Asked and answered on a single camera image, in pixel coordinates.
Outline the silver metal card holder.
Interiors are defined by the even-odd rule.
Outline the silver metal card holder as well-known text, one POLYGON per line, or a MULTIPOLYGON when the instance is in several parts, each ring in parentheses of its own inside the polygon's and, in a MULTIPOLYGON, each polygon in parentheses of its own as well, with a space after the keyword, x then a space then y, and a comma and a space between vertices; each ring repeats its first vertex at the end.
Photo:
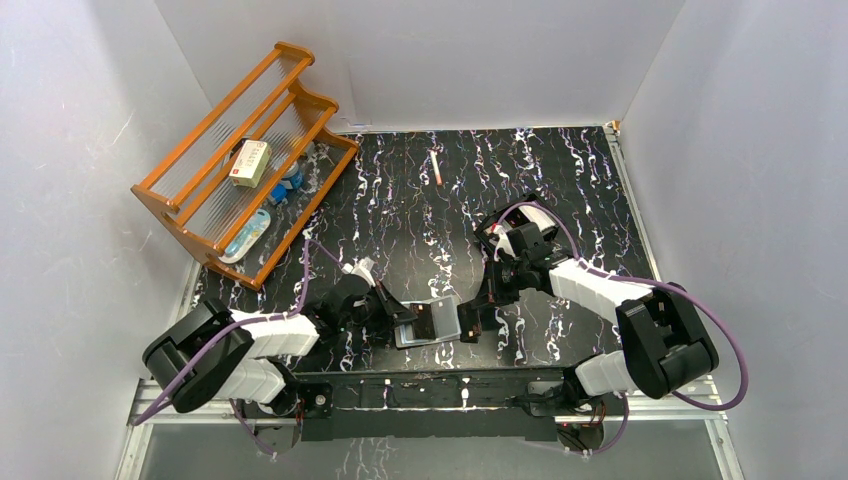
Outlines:
POLYGON ((404 301, 402 305, 415 315, 415 319, 394 329, 395 347, 398 350, 460 339, 458 296, 449 295, 425 301, 404 301))

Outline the black VIP card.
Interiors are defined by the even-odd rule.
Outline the black VIP card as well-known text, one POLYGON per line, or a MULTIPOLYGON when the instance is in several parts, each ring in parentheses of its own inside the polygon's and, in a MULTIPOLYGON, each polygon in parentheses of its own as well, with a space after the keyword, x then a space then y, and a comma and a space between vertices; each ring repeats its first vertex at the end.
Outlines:
POLYGON ((410 325, 410 339, 414 341, 435 340, 436 327, 432 305, 413 302, 409 305, 409 308, 416 315, 416 319, 410 325))

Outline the black card tray box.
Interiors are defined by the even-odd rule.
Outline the black card tray box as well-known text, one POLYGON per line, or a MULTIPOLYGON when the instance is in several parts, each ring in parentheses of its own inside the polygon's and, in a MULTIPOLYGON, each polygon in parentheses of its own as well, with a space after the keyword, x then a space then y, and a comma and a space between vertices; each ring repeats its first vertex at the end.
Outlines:
POLYGON ((553 240, 559 233, 559 226, 552 215, 543 212, 540 207, 550 209, 539 194, 526 193, 487 215, 475 228, 474 236, 493 258, 498 258, 500 254, 515 256, 507 233, 526 224, 535 224, 546 241, 553 240))

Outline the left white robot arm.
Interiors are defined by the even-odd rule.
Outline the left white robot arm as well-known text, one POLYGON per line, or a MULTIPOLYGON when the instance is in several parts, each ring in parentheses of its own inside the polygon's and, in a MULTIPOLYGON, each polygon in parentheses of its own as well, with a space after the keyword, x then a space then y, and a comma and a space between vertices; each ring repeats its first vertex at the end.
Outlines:
POLYGON ((167 407, 192 412, 215 398, 251 400, 286 416, 297 407, 299 391, 274 358, 306 356, 359 326, 393 330, 415 322, 420 311, 380 281, 354 273, 293 312, 245 314, 205 300, 143 351, 142 362, 162 391, 136 421, 167 407))

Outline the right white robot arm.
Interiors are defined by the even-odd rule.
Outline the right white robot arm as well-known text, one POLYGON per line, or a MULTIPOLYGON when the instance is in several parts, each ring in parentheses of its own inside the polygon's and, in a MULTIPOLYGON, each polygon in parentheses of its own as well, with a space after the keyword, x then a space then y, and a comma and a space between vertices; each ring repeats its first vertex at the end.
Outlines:
POLYGON ((511 404, 531 415, 544 408, 587 414, 606 394, 639 390, 660 399, 718 367, 714 344, 683 290, 594 274, 557 245, 557 232, 534 222, 492 223, 476 230, 486 262, 478 293, 457 309, 461 341, 478 342, 496 309, 533 289, 573 301, 608 321, 617 328, 621 347, 566 368, 560 385, 516 396, 511 404))

